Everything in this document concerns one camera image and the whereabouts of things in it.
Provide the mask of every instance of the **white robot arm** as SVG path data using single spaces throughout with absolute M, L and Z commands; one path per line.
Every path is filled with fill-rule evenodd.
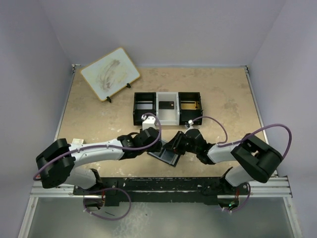
M 161 129 L 155 129 L 155 122 L 154 117 L 144 118 L 140 133 L 122 135 L 107 142 L 78 145 L 68 144 L 66 139 L 58 139 L 36 158 L 39 171 L 34 180 L 42 181 L 44 188 L 66 183 L 82 189 L 92 189 L 101 182 L 98 172 L 79 166 L 103 160 L 135 158 L 145 151 L 160 151 Z M 203 139 L 199 130 L 194 128 L 185 133 L 179 131 L 164 145 L 164 149 L 178 155 L 185 152 L 194 153 L 202 163 L 210 165 L 237 160 L 240 166 L 230 168 L 221 181 L 229 187 L 237 187 L 254 179 L 267 182 L 283 160 L 279 152 L 255 136 L 235 145 L 210 144 Z

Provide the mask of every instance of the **black mounting plate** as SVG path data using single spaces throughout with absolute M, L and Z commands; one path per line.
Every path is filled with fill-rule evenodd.
M 118 187 L 125 190 L 132 202 L 198 202 L 218 205 L 218 195 L 235 195 L 235 190 L 224 192 L 219 186 L 220 177 L 172 177 L 172 178 L 101 178 L 105 187 Z M 240 195 L 248 194 L 238 186 Z M 74 195 L 93 194 L 81 188 L 74 188 Z M 120 191 L 106 192 L 105 206 L 119 206 L 128 202 Z

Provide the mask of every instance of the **metal frame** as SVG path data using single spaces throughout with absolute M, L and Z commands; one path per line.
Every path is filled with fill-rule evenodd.
M 262 121 L 262 117 L 261 117 L 261 114 L 259 111 L 258 103 L 257 103 L 257 100 L 256 100 L 255 95 L 254 95 L 254 91 L 252 88 L 248 67 L 242 66 L 242 68 L 244 68 L 245 73 L 246 73 L 246 77 L 247 77 L 247 80 L 248 80 L 248 83 L 250 86 L 250 90 L 252 93 L 252 97 L 253 97 L 254 104 L 255 104 L 255 107 L 257 110 L 260 124 L 261 124 L 261 126 L 263 126 L 263 121 Z M 54 141 L 57 139 L 58 134 L 59 134 L 59 130 L 60 130 L 63 116 L 65 113 L 65 109 L 66 109 L 68 97 L 70 94 L 71 86 L 73 84 L 74 76 L 75 76 L 75 74 L 73 74 L 72 82 L 71 82 L 71 85 L 69 87 L 68 95 L 67 95 L 67 98 L 65 100 L 63 111 L 62 111 L 62 114 L 61 114 L 61 117 L 60 117 L 60 120 L 59 120 L 59 123 L 57 126 Z M 268 143 L 266 132 L 263 131 L 263 133 L 264 133 L 265 141 Z M 299 221 L 297 219 L 297 213 L 296 213 L 294 205 L 293 205 L 292 192 L 290 189 L 288 178 L 279 178 L 276 171 L 274 173 L 274 176 L 275 176 L 275 178 L 271 177 L 267 183 L 259 183 L 257 181 L 250 182 L 251 197 L 269 197 L 269 198 L 283 197 L 285 208 L 287 211 L 287 215 L 288 215 L 288 218 L 289 218 L 289 221 L 291 224 L 291 228 L 292 228 L 294 237 L 300 238 L 300 237 L 302 237 L 302 231 L 300 228 Z M 80 197 L 83 197 L 82 195 L 81 196 L 74 195 L 73 190 L 74 190 L 74 186 L 70 186 L 70 185 L 66 185 L 66 184 L 62 184 L 58 188 L 44 189 L 42 187 L 41 182 L 34 182 L 34 185 L 33 185 L 32 190 L 30 192 L 29 203 L 27 205 L 27 209 L 25 212 L 25 216 L 24 216 L 24 219 L 22 222 L 22 226 L 21 226 L 18 238 L 27 238 L 28 237 L 28 234 L 29 234 L 29 231 L 31 228 L 31 224 L 32 224 L 32 220 L 33 220 L 33 216 L 34 216 L 35 209 L 36 209 L 39 198 L 42 198 L 42 197 L 46 197 L 46 198 L 49 198 L 49 197 L 50 198 L 60 198 L 60 197 L 80 198 Z M 87 195 L 85 197 L 92 198 L 92 197 L 98 197 L 98 196 L 97 195 Z M 232 197 L 233 196 L 231 196 L 231 195 L 218 196 L 218 198 L 232 198 Z

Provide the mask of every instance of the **white wall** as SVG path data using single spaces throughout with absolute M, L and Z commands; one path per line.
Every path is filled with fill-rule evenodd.
M 251 64 L 251 81 L 264 124 L 288 125 L 293 144 L 279 168 L 288 175 L 307 238 L 317 234 L 317 1 L 288 0 Z M 285 149 L 283 130 L 268 132 Z
M 40 0 L 72 63 L 124 47 L 137 65 L 246 65 L 285 0 Z
M 0 237 L 20 230 L 36 156 L 54 138 L 71 65 L 37 0 L 0 0 Z

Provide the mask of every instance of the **black rectangular object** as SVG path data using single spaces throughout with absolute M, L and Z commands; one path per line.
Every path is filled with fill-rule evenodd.
M 161 151 L 159 152 L 148 152 L 148 155 L 151 155 L 152 157 L 161 160 L 164 163 L 167 163 L 169 165 L 172 166 L 176 166 L 177 162 L 179 160 L 180 155 L 176 155 L 175 153 L 173 153 L 172 151 L 168 151 L 166 149 L 161 149 Z
M 185 125 L 189 120 L 203 115 L 202 101 L 199 92 L 179 92 L 179 124 Z M 203 119 L 194 122 L 194 125 L 201 125 Z
M 66 152 L 69 152 L 69 144 L 66 139 L 57 139 L 36 157 L 38 169 L 41 169 L 49 161 Z M 74 161 L 75 158 L 69 154 L 48 165 L 40 173 L 43 188 L 52 188 L 64 183 L 74 167 Z
M 158 109 L 174 109 L 175 105 L 173 101 L 159 101 Z
M 133 106 L 133 124 L 142 125 L 141 116 L 144 113 L 157 114 L 156 93 L 135 93 Z
M 106 187 L 118 187 L 125 190 L 132 202 L 199 202 L 206 205 L 218 205 L 217 195 L 235 195 L 235 191 L 223 192 L 219 189 L 219 177 L 171 177 L 171 178 L 101 178 Z M 240 195 L 248 194 L 244 183 L 239 185 Z M 210 189 L 210 194 L 203 195 Z M 88 191 L 74 187 L 74 195 L 88 195 Z M 106 193 L 105 206 L 119 206 L 127 202 L 120 191 Z

